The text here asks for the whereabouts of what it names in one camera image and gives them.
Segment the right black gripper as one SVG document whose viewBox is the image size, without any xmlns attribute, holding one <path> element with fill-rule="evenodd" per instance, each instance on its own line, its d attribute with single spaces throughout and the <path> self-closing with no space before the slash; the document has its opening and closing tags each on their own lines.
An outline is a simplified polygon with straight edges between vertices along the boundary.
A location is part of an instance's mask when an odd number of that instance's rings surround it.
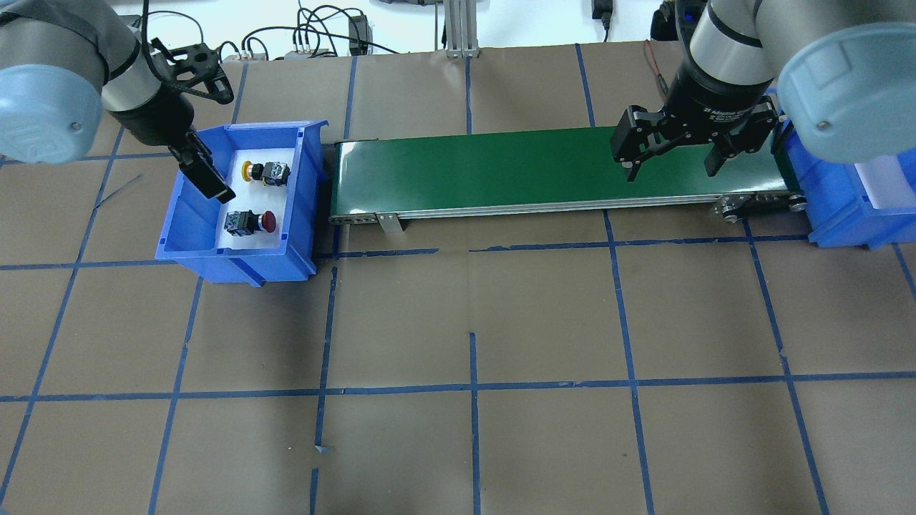
<svg viewBox="0 0 916 515">
<path fill-rule="evenodd" d="M 641 166 L 674 147 L 712 143 L 704 160 L 715 177 L 727 160 L 759 151 L 779 120 L 765 84 L 727 84 L 698 68 L 680 68 L 660 111 L 627 107 L 610 139 L 627 182 Z"/>
</svg>

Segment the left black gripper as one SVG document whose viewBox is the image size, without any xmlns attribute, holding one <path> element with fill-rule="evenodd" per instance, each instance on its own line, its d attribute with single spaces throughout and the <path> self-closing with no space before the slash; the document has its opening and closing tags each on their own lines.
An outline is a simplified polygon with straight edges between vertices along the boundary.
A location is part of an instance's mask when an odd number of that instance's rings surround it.
<svg viewBox="0 0 916 515">
<path fill-rule="evenodd" d="M 140 107 L 118 111 L 118 122 L 137 141 L 151 147 L 169 147 L 181 173 L 204 198 L 229 203 L 235 199 L 235 192 L 193 128 L 194 117 L 193 105 L 167 86 L 161 86 Z"/>
</svg>

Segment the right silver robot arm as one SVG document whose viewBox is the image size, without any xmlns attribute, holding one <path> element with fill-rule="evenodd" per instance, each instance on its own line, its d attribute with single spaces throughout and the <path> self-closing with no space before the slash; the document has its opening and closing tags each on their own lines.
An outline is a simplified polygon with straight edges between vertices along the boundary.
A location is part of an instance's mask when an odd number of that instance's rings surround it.
<svg viewBox="0 0 916 515">
<path fill-rule="evenodd" d="M 631 105 L 610 149 L 645 161 L 709 144 L 709 176 L 785 114 L 808 153 L 860 163 L 914 149 L 912 1 L 709 1 L 660 110 Z"/>
</svg>

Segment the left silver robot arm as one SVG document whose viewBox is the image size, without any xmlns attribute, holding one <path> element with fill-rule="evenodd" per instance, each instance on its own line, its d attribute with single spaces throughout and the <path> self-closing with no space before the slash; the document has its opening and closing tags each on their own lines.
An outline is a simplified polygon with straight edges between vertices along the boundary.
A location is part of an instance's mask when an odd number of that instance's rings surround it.
<svg viewBox="0 0 916 515">
<path fill-rule="evenodd" d="M 194 127 L 187 100 L 233 101 L 206 43 L 169 49 L 150 38 L 144 9 L 127 23 L 104 1 L 2 3 L 1 149 L 25 163 L 66 164 L 94 144 L 108 113 L 135 140 L 164 147 L 206 196 L 235 193 Z"/>
</svg>

